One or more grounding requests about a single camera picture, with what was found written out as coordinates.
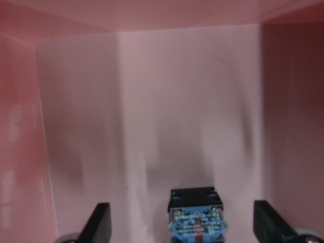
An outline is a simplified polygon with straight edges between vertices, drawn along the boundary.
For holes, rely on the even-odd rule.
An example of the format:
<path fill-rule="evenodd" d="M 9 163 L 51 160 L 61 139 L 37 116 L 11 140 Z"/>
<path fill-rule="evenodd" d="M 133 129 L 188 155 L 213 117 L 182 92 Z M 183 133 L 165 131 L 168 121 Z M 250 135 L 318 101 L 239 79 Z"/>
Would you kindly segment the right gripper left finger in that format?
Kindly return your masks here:
<path fill-rule="evenodd" d="M 110 203 L 98 203 L 78 237 L 78 242 L 109 243 L 112 235 Z"/>

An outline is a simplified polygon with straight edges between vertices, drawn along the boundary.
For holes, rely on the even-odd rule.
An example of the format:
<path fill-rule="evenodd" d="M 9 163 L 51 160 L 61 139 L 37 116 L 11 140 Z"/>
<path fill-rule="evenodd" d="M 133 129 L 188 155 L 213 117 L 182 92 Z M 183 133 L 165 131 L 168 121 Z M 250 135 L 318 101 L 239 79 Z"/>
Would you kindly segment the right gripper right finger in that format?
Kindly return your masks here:
<path fill-rule="evenodd" d="M 254 201 L 253 232 L 262 243 L 296 242 L 295 230 L 266 200 Z"/>

